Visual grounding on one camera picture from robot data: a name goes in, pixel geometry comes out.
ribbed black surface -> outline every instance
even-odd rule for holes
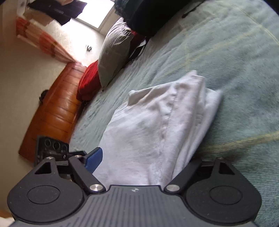
[[[12,227],[35,226],[17,221]],[[158,186],[111,186],[92,195],[70,218],[44,227],[216,227],[185,207],[179,196],[164,194]],[[253,223],[238,227],[255,227]]]

bed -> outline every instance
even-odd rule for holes
[[[261,0],[193,1],[89,103],[70,149],[98,146],[130,90],[171,82],[190,70],[224,99],[196,154],[223,156],[258,189],[260,227],[279,222],[279,16]]]

orange curtain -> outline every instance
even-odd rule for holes
[[[41,49],[44,53],[62,62],[77,62],[58,42],[48,33],[21,18],[16,18],[16,34],[22,40]]]

folded towel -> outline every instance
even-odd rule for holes
[[[113,114],[93,175],[105,185],[167,185],[190,161],[221,102],[196,71],[139,91]]]

wooden headboard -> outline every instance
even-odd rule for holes
[[[38,107],[22,141],[19,154],[34,162],[37,136],[69,143],[84,105],[76,99],[78,83],[86,67],[68,63]]]

